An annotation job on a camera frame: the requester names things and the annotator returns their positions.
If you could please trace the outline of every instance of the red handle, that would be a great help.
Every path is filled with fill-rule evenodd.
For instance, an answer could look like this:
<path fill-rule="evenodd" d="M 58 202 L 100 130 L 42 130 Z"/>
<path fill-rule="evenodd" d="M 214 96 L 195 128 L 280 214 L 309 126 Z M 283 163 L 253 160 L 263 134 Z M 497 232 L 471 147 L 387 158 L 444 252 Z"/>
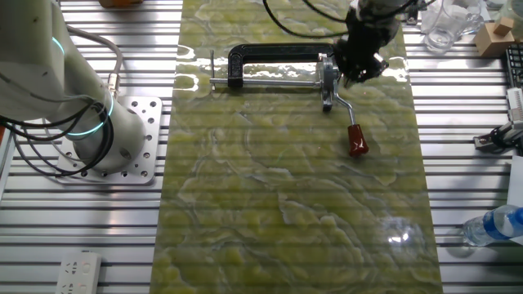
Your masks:
<path fill-rule="evenodd" d="M 348 127 L 348 130 L 349 143 L 351 144 L 349 155 L 352 158 L 358 158 L 359 156 L 366 154 L 369 151 L 369 147 L 367 146 L 367 142 L 365 142 L 360 125 L 350 126 Z"/>

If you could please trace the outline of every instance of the marble surface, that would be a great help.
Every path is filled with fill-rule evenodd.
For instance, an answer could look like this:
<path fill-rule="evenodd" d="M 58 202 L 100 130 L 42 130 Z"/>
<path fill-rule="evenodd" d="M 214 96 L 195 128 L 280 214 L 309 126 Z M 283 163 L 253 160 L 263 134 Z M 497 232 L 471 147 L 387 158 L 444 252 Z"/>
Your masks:
<path fill-rule="evenodd" d="M 270 4 L 294 30 L 343 30 L 299 0 Z M 258 0 L 184 1 L 151 293 L 442 292 L 402 40 L 382 51 L 383 77 L 341 90 L 370 147 L 354 160 L 346 109 L 323 114 L 318 90 L 211 91 L 210 50 L 225 78 L 240 43 L 310 40 Z M 244 72 L 316 78 L 309 64 Z"/>

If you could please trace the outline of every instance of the plastic bottle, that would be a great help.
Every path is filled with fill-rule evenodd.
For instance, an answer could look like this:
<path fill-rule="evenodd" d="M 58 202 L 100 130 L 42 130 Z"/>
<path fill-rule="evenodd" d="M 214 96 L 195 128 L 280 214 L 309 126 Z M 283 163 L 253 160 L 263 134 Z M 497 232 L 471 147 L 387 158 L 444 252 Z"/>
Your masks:
<path fill-rule="evenodd" d="M 472 246 L 485 246 L 497 240 L 523 236 L 523 208 L 503 205 L 468 220 L 463 225 L 465 241 Z"/>

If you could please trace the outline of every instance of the black cable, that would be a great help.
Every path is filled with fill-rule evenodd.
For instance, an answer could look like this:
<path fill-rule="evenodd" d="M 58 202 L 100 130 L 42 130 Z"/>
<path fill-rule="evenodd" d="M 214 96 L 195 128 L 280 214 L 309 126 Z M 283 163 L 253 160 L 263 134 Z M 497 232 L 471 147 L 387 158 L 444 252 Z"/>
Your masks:
<path fill-rule="evenodd" d="M 22 137 L 24 137 L 24 138 L 26 138 L 28 140 L 36 140 L 36 141 L 41 141 L 41 142 L 48 142 L 50 140 L 60 139 L 61 137 L 66 136 L 67 134 L 69 134 L 76 127 L 76 125 L 80 122 L 80 120 L 82 119 L 83 115 L 94 104 L 95 104 L 95 102 L 93 101 L 91 104 L 87 105 L 82 110 L 80 110 L 78 113 L 76 113 L 74 115 L 74 116 L 76 116 L 76 118 L 74 119 L 73 123 L 71 123 L 71 125 L 67 129 L 65 129 L 65 131 L 63 131 L 62 133 L 60 133 L 58 135 L 54 135 L 54 136 L 50 136 L 50 137 L 39 137 L 39 136 L 33 136 L 33 135 L 30 135 L 30 134 L 24 133 L 24 132 L 19 131 L 18 129 L 16 129 L 16 127 L 13 127 L 12 125 L 10 125 L 9 123 L 4 122 L 4 121 L 0 121 L 0 125 L 4 126 L 8 130 L 14 132 L 18 136 L 22 136 Z"/>
<path fill-rule="evenodd" d="M 18 140 L 15 138 L 15 147 L 16 149 L 18 150 L 18 153 L 20 154 L 20 156 L 22 157 L 22 159 L 24 159 L 30 167 L 32 167 L 35 171 L 43 174 L 44 176 L 59 176 L 59 177 L 62 177 L 62 176 L 74 176 L 76 174 L 79 174 L 79 173 L 83 173 L 84 171 L 86 172 L 87 170 L 93 168 L 96 164 L 98 164 L 106 155 L 107 153 L 110 151 L 110 148 L 113 144 L 113 139 L 114 139 L 114 129 L 113 129 L 113 123 L 111 122 L 110 118 L 108 118 L 109 115 L 107 114 L 107 111 L 106 109 L 103 109 L 101 112 L 100 112 L 100 119 L 101 121 L 106 121 L 107 123 L 104 124 L 104 126 L 102 127 L 102 131 L 103 131 L 103 136 L 102 136 L 102 140 L 101 140 L 101 146 L 100 148 L 98 149 L 98 152 L 96 153 L 95 157 L 93 158 L 92 161 L 90 161 L 85 167 L 82 167 L 80 169 L 78 169 L 77 171 L 66 171 L 64 169 L 61 169 L 57 166 L 55 166 L 54 164 L 50 163 L 48 160 L 46 160 L 37 150 L 36 150 L 36 147 L 34 146 L 33 142 L 31 142 L 31 140 L 28 140 L 28 143 L 29 143 L 29 146 L 31 147 L 31 149 L 37 154 L 37 156 L 42 159 L 49 167 L 52 167 L 54 168 L 55 170 L 57 170 L 58 172 L 60 172 L 60 174 L 56 174 L 56 173 L 50 173 L 50 172 L 47 172 L 47 171 L 43 171 L 42 169 L 36 167 L 34 164 L 32 164 L 28 159 L 27 157 L 25 156 L 25 153 L 23 151 L 23 149 L 20 147 L 20 143 L 18 142 Z"/>
<path fill-rule="evenodd" d="M 330 20 L 345 24 L 345 20 L 339 19 L 337 17 L 331 16 L 331 15 L 321 11 L 319 8 L 315 7 L 312 3 L 310 3 L 309 0 L 302 0 L 302 1 L 305 3 L 305 5 L 307 5 L 310 9 L 312 9 L 317 14 L 319 14 L 323 17 L 326 17 Z"/>
<path fill-rule="evenodd" d="M 58 122 L 52 122 L 52 123 L 30 123 L 30 122 L 17 121 L 17 120 L 6 118 L 6 117 L 3 117 L 2 115 L 0 115 L 0 122 L 1 121 L 5 121 L 6 123 L 15 124 L 15 125 L 21 126 L 21 127 L 44 128 L 44 127 L 58 127 L 58 126 L 66 124 L 66 123 L 69 123 L 70 121 L 72 121 L 73 119 L 75 119 L 77 117 L 78 117 L 78 113 L 73 114 L 70 117 L 62 119 L 62 120 L 60 120 Z"/>
<path fill-rule="evenodd" d="M 364 23 L 373 23 L 373 22 L 376 22 L 378 20 L 385 20 L 387 18 L 391 18 L 391 17 L 394 17 L 395 15 L 403 12 L 405 9 L 407 9 L 409 6 L 413 5 L 417 0 L 410 0 L 408 1 L 407 3 L 405 3 L 403 6 L 401 6 L 400 8 L 394 10 L 393 12 L 389 12 L 385 15 L 382 15 L 382 16 L 374 16 L 371 20 L 362 20 Z"/>
<path fill-rule="evenodd" d="M 421 6 L 420 8 L 427 8 L 427 7 L 429 7 L 429 5 L 431 5 L 434 2 L 436 2 L 436 0 L 431 0 L 430 2 L 425 3 L 425 5 Z"/>
<path fill-rule="evenodd" d="M 319 36 L 319 35 L 309 35 L 309 34 L 305 34 L 305 33 L 296 33 L 296 32 L 293 32 L 292 30 L 288 29 L 287 27 L 285 27 L 283 24 L 281 24 L 279 22 L 279 20 L 276 18 L 276 16 L 270 10 L 269 4 L 267 3 L 267 0 L 263 0 L 263 6 L 265 7 L 265 10 L 267 11 L 267 14 L 269 15 L 269 17 L 272 19 L 272 21 L 276 25 L 279 26 L 280 29 L 282 29 L 284 32 L 286 32 L 288 34 L 291 34 L 293 36 L 296 36 L 296 37 L 322 39 L 322 38 L 341 37 L 341 36 L 343 36 L 345 34 L 348 34 L 348 32 L 343 32 L 343 33 L 331 33 L 331 34 L 328 34 L 328 35 Z"/>

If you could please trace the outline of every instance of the orange object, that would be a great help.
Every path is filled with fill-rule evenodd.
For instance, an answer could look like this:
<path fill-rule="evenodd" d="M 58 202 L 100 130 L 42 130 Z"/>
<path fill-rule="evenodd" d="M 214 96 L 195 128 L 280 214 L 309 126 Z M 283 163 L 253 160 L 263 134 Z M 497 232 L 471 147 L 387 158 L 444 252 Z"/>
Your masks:
<path fill-rule="evenodd" d="M 100 5 L 108 7 L 128 7 L 144 2 L 144 0 L 98 0 Z"/>

